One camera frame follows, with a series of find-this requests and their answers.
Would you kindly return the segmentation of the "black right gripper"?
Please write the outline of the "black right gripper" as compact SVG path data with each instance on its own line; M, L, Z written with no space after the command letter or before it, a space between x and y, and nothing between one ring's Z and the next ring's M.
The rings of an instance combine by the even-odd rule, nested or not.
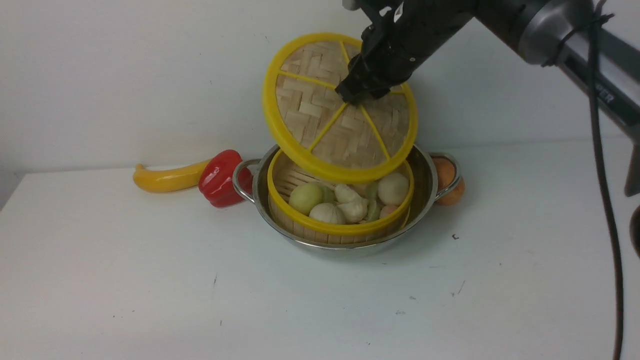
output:
M359 0L371 24L359 53L335 91L345 103L378 100L404 84L456 34L476 8L473 0Z

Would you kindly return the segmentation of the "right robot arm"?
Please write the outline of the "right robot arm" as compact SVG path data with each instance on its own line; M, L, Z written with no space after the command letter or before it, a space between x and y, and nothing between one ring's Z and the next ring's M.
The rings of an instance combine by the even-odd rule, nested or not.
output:
M591 0L345 0L371 25L336 93L349 104L377 100L409 80L446 41L477 19L521 59L555 66L631 139L624 193L639 194L639 51L603 28Z

